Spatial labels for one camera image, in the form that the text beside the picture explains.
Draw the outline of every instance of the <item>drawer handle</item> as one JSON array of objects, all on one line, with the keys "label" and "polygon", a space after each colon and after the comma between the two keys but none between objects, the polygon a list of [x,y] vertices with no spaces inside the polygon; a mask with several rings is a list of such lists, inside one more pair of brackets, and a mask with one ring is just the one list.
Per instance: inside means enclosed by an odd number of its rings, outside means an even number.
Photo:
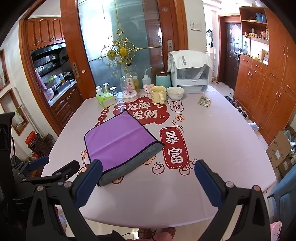
[{"label": "drawer handle", "polygon": [[292,89],[290,88],[290,86],[288,86],[288,85],[287,85],[287,87],[288,87],[288,88],[289,88],[291,91],[293,91],[293,92],[294,92],[294,90],[292,90]]},{"label": "drawer handle", "polygon": [[[279,98],[280,98],[280,97],[281,97],[281,93],[279,94],[278,101],[279,101]],[[278,102],[278,101],[277,101],[277,102]]]}]

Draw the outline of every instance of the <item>blue gripper pad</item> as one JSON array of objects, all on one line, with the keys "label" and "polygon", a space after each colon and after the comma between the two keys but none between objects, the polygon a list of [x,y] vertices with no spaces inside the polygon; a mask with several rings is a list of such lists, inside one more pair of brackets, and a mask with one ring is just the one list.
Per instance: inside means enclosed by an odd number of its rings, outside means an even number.
[{"label": "blue gripper pad", "polygon": [[87,170],[80,173],[73,181],[71,193],[74,197],[74,204],[77,208],[86,204],[93,189],[100,180],[102,172],[102,162],[99,160],[93,160]]},{"label": "blue gripper pad", "polygon": [[201,161],[195,163],[194,173],[211,204],[220,209],[223,206],[222,193]]},{"label": "blue gripper pad", "polygon": [[35,171],[38,168],[45,166],[46,164],[49,163],[49,158],[48,156],[42,156],[36,159],[35,161],[30,161],[29,162],[29,171]]}]

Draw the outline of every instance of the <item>teal canister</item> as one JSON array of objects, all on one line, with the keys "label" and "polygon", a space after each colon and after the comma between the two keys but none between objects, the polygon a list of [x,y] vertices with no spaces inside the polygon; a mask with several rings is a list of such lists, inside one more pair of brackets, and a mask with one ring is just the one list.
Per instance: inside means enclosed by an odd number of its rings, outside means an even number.
[{"label": "teal canister", "polygon": [[168,72],[159,72],[155,77],[155,85],[163,86],[166,89],[171,87],[172,84],[170,82],[170,75],[168,74]]}]

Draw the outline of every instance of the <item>gray cloth underside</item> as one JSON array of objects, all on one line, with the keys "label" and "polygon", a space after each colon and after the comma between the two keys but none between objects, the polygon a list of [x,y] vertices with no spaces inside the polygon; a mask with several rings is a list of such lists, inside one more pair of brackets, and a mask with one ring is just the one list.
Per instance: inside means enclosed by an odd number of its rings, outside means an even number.
[{"label": "gray cloth underside", "polygon": [[120,177],[130,173],[140,165],[142,165],[144,162],[149,160],[151,157],[153,157],[155,154],[157,154],[161,149],[163,148],[163,145],[160,143],[155,143],[148,147],[146,150],[141,152],[139,155],[135,156],[132,160],[127,162],[126,164],[113,169],[112,171],[107,172],[106,174],[103,174],[101,179],[99,180],[99,185],[105,186],[109,184],[110,182],[113,182]]}]

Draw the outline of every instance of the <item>light switch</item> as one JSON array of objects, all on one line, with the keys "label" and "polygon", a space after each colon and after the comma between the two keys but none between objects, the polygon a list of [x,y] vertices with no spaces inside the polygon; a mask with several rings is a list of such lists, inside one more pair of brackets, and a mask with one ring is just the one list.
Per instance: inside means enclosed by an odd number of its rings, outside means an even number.
[{"label": "light switch", "polygon": [[190,28],[192,30],[202,31],[202,23],[197,20],[190,20]]}]

